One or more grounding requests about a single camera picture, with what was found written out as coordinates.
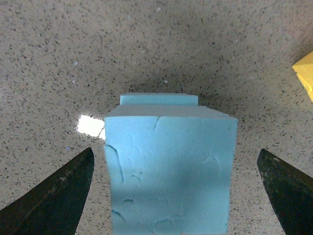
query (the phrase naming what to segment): speckled countertop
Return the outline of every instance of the speckled countertop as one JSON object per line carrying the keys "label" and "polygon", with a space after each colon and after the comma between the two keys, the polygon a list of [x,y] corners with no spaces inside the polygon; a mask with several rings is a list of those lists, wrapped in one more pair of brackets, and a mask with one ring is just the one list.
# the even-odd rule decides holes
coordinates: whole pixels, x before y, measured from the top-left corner
{"label": "speckled countertop", "polygon": [[111,234],[103,141],[77,120],[125,92],[179,92],[239,120],[227,234],[284,234],[256,160],[313,176],[313,104],[291,68],[313,50],[313,1],[280,2],[1,0],[0,208],[91,146],[77,234]]}

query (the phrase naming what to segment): blue foam piece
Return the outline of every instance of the blue foam piece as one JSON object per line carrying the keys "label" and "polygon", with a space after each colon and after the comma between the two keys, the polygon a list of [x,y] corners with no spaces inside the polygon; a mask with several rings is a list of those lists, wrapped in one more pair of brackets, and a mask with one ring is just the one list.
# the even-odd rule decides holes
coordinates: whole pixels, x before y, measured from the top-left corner
{"label": "blue foam piece", "polygon": [[198,96],[178,93],[126,93],[120,104],[198,105]]}
{"label": "blue foam piece", "polygon": [[113,234],[226,233],[237,123],[203,106],[111,111],[104,149]]}

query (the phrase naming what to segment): yellow object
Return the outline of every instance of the yellow object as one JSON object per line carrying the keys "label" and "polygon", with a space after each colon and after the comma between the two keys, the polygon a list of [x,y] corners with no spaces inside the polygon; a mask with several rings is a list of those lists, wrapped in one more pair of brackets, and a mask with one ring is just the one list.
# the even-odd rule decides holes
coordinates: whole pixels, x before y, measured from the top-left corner
{"label": "yellow object", "polygon": [[313,51],[292,66],[313,102]]}

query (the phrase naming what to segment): foam block top face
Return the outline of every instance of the foam block top face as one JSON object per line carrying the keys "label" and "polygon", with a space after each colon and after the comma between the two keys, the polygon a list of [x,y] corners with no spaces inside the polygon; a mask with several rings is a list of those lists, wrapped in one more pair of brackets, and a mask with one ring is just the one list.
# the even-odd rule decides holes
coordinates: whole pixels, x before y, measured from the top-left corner
{"label": "foam block top face", "polygon": [[126,93],[120,104],[198,105],[198,96],[177,93]]}
{"label": "foam block top face", "polygon": [[226,233],[237,122],[203,106],[111,111],[104,149],[113,234]]}
{"label": "foam block top face", "polygon": [[194,117],[209,118],[211,116],[229,117],[222,112],[204,106],[183,105],[118,105],[105,117],[105,123],[110,117],[155,116],[155,117]]}

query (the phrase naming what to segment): bright spot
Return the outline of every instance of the bright spot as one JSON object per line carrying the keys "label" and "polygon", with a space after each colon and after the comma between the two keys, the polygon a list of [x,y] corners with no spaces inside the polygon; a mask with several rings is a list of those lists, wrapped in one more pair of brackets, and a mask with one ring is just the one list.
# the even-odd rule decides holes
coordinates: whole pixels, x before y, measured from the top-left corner
{"label": "bright spot", "polygon": [[105,140],[104,121],[95,119],[86,115],[81,115],[77,131],[93,137],[99,137]]}
{"label": "bright spot", "polygon": [[106,130],[103,128],[100,135],[99,135],[100,139],[105,140],[106,139]]}

